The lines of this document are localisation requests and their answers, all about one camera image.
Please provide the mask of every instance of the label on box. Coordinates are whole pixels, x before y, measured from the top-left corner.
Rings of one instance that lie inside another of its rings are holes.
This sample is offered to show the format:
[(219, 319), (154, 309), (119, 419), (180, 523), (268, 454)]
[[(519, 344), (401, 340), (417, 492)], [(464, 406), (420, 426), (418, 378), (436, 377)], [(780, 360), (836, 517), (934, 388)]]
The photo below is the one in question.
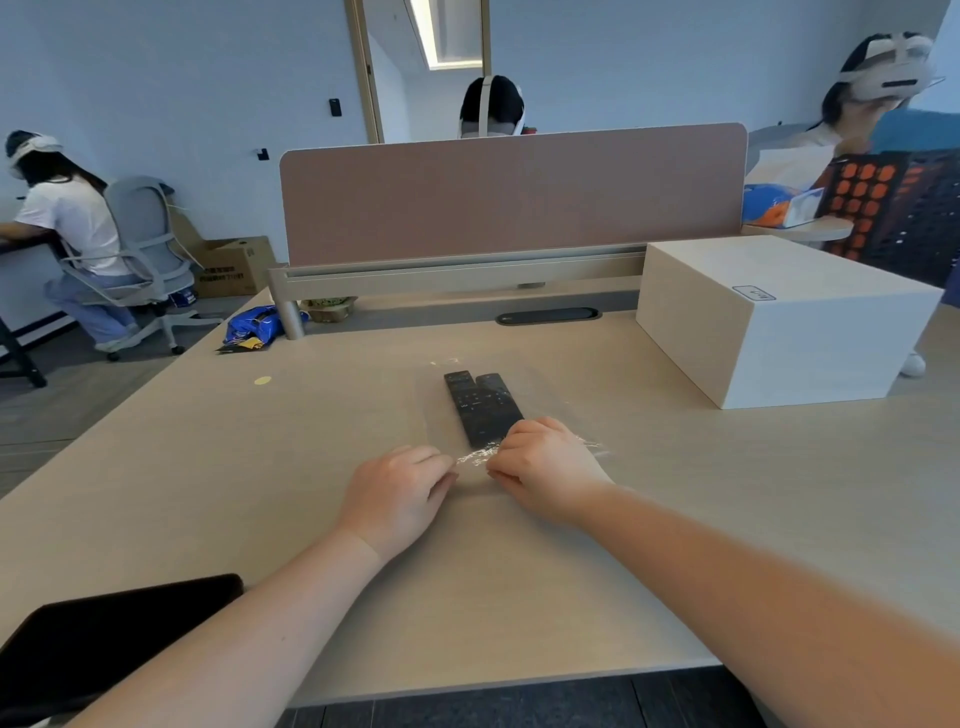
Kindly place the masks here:
[(776, 296), (771, 296), (769, 293), (757, 288), (755, 285), (735, 285), (732, 288), (741, 296), (750, 299), (751, 301), (775, 301), (777, 299)]

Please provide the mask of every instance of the dark hair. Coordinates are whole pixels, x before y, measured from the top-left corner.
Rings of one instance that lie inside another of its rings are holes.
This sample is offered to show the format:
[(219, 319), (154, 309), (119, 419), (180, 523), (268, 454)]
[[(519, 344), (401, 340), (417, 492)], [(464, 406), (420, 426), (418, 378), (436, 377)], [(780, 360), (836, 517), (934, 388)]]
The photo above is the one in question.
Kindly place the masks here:
[[(19, 149), (25, 141), (36, 136), (32, 132), (17, 130), (7, 136), (6, 152), (10, 158)], [(41, 182), (66, 182), (75, 177), (80, 177), (93, 187), (100, 194), (107, 189), (107, 183), (101, 180), (91, 172), (87, 172), (72, 159), (65, 157), (60, 152), (28, 152), (16, 163), (17, 168), (23, 173), (24, 181), (33, 187)]]
[[(466, 122), (480, 121), (480, 93), (483, 91), (483, 78), (469, 86), (464, 95), (464, 104), (460, 107), (460, 118)], [(490, 84), (490, 114), (500, 124), (519, 124), (523, 116), (523, 98), (516, 90), (514, 82), (506, 76), (494, 76)]]
[[(906, 37), (918, 36), (919, 33), (904, 33)], [(882, 38), (892, 37), (889, 33), (876, 33), (868, 38), (865, 38), (856, 48), (853, 49), (853, 52), (847, 56), (847, 62), (843, 64), (843, 68), (840, 69), (841, 73), (847, 73), (848, 71), (855, 71), (861, 63), (867, 59), (867, 49), (870, 47), (870, 44), (875, 40), (881, 40)], [(823, 102), (820, 104), (820, 124), (829, 124), (833, 126), (838, 121), (840, 117), (843, 116), (843, 102), (844, 91), (850, 84), (840, 82), (832, 85), (830, 90), (827, 92), (827, 95), (824, 96)]]

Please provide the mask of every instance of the black remote control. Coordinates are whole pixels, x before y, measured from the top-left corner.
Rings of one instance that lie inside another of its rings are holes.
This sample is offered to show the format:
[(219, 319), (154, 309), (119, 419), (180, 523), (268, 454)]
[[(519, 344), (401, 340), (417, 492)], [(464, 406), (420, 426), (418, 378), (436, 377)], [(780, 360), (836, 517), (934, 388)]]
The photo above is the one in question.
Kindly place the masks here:
[(523, 419), (499, 374), (481, 375), (474, 381), (470, 372), (453, 372), (444, 380), (474, 449), (496, 445)]

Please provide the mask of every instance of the white t-shirt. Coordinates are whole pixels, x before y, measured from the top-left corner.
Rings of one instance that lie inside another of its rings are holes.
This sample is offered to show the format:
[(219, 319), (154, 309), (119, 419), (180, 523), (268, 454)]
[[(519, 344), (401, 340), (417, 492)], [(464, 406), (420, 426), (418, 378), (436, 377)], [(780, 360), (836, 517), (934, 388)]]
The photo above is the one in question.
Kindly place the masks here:
[(784, 147), (835, 147), (843, 137), (829, 124), (818, 124), (813, 129), (794, 134), (784, 143)]
[(57, 231), (77, 255), (101, 256), (78, 267), (98, 276), (128, 276), (131, 269), (118, 257), (120, 236), (104, 196), (82, 178), (40, 182), (30, 188), (16, 222)]

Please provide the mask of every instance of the door frame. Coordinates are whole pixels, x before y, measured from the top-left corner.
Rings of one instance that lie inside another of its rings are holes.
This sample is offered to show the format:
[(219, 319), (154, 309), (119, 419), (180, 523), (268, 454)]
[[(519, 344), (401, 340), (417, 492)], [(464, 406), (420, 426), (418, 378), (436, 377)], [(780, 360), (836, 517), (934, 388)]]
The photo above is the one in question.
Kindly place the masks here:
[[(353, 48), (353, 65), (356, 68), (357, 86), (360, 90), (360, 105), (363, 107), (364, 124), (367, 127), (369, 144), (383, 143), (383, 122), (380, 118), (380, 103), (376, 95), (376, 79), (373, 77), (373, 60), (370, 52), (370, 36), (367, 35), (367, 17), (363, 0), (344, 0), (347, 10), (347, 25), (350, 30), (350, 45)], [(483, 53), (483, 75), (492, 71), (490, 43), (490, 0), (480, 0), (480, 39)]]

